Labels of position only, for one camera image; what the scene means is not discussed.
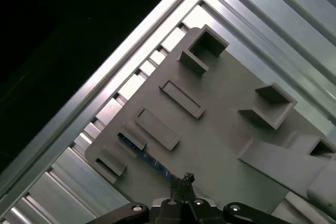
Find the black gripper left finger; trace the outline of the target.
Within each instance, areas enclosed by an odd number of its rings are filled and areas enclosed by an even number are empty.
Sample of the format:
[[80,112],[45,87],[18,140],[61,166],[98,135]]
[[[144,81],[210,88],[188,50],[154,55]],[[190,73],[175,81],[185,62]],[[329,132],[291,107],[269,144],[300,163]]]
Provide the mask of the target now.
[[159,206],[148,207],[139,202],[126,204],[90,223],[181,223],[183,209],[182,180],[171,182],[170,198],[161,201]]

